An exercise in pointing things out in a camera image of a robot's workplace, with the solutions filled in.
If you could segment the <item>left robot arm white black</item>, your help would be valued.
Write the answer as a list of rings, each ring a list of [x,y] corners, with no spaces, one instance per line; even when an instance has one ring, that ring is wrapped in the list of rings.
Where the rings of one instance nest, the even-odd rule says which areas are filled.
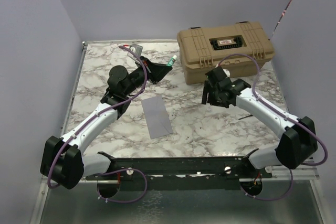
[[[136,63],[138,67],[131,73],[121,65],[110,70],[108,87],[95,110],[72,131],[62,137],[51,136],[46,141],[40,172],[47,176],[49,188],[72,189],[83,177],[99,174],[110,179],[115,175],[116,166],[107,154],[84,157],[85,150],[126,112],[135,98],[132,92],[136,89],[143,92],[147,81],[160,82],[172,70],[176,59],[173,56],[167,64],[160,64],[141,56]]]

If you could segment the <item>small green white tube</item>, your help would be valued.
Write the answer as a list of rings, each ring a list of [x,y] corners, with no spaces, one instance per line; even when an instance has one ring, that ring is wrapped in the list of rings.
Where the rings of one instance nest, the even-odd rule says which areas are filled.
[[[177,55],[174,55],[174,56],[168,61],[168,63],[167,63],[166,65],[169,66],[169,67],[171,67],[171,66],[173,66],[173,65],[175,64],[176,60],[177,60]]]

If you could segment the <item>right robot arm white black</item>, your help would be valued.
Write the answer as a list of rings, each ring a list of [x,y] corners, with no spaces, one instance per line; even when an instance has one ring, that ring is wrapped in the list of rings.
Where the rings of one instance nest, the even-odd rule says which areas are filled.
[[[280,139],[278,145],[257,149],[245,157],[241,171],[254,177],[267,166],[285,166],[295,169],[317,149],[314,122],[309,117],[298,118],[281,112],[271,102],[262,99],[242,79],[231,81],[221,67],[206,73],[202,104],[228,108],[236,106],[253,115]]]

